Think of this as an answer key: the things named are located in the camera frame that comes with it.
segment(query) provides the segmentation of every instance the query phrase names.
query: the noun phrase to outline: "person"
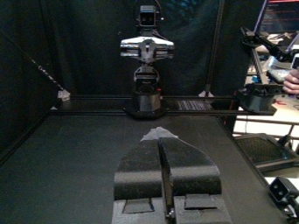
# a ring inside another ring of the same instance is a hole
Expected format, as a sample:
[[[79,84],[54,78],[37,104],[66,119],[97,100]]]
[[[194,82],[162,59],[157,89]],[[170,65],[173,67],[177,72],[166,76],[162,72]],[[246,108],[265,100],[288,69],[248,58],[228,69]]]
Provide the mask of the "person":
[[[290,95],[299,95],[299,70],[297,69],[285,77],[285,91]]]

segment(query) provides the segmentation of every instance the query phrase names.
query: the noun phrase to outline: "monitor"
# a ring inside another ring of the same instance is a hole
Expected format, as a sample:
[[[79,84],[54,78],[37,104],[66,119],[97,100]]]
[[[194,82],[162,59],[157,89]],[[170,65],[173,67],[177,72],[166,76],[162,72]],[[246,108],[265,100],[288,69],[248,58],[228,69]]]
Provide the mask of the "monitor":
[[[299,32],[299,0],[266,0],[257,32]]]

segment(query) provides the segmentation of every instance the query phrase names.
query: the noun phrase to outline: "black curtain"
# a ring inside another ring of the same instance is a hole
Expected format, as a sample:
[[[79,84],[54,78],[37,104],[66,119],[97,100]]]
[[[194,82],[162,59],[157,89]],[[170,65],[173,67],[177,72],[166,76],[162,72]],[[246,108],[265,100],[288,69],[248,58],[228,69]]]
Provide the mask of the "black curtain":
[[[155,1],[139,1],[151,4]],[[197,95],[208,81],[220,0],[161,0],[159,31],[176,43],[174,59],[155,63],[165,95]],[[249,54],[241,26],[256,27],[264,1],[226,1],[212,91],[232,95],[242,87]],[[122,58],[122,39],[137,37],[134,0],[47,1],[62,79],[77,95],[131,95],[138,61]]]
[[[53,72],[39,1],[0,1],[0,29]],[[46,115],[57,87],[0,33],[0,152]]]
[[[122,39],[137,37],[134,0],[3,0],[0,28],[74,95],[131,95],[138,61],[122,58]],[[155,1],[141,1],[153,4]],[[176,58],[155,63],[165,95],[197,95],[206,85],[218,0],[161,0],[159,31],[176,43]],[[254,28],[264,1],[228,0],[212,92],[244,86],[249,53],[241,26]],[[58,89],[0,35],[0,150],[43,117]]]

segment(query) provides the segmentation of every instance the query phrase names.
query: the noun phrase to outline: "black fabric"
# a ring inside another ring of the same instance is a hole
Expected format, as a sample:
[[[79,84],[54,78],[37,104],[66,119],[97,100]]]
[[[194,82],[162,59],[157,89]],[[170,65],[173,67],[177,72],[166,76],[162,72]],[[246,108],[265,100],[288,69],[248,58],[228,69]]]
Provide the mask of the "black fabric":
[[[268,187],[216,117],[50,116],[0,172],[0,223],[111,223],[122,157],[163,127],[220,167],[233,223],[281,224]]]
[[[155,64],[163,94],[197,95],[208,80],[220,1],[161,3],[166,18],[161,33],[177,46],[176,58]],[[137,36],[134,6],[130,0],[5,0],[0,28],[37,61],[55,71],[55,78],[74,94],[131,95],[139,64],[119,56],[119,43]],[[212,86],[216,95],[232,95],[244,86],[249,56],[240,27],[254,28],[262,1],[228,0],[225,8]],[[47,112],[57,89],[3,35],[0,41],[2,151]]]
[[[0,1],[0,29],[51,71],[39,1]],[[0,33],[0,152],[55,103],[57,88]]]
[[[197,95],[205,89],[220,1],[159,1],[161,33],[176,43],[174,59],[155,63],[166,95]],[[249,54],[241,26],[256,27],[264,1],[228,0],[212,90],[233,95],[245,84]],[[47,2],[67,88],[78,95],[131,95],[135,59],[122,58],[122,39],[137,37],[135,1]]]

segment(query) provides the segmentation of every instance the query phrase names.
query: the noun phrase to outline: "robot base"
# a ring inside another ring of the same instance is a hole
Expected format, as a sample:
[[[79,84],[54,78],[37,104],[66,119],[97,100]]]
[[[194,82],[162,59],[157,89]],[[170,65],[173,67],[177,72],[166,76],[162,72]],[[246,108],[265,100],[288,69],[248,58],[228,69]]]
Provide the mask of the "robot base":
[[[134,93],[133,100],[126,103],[125,111],[138,119],[157,119],[168,113],[169,108],[161,99],[161,92]]]

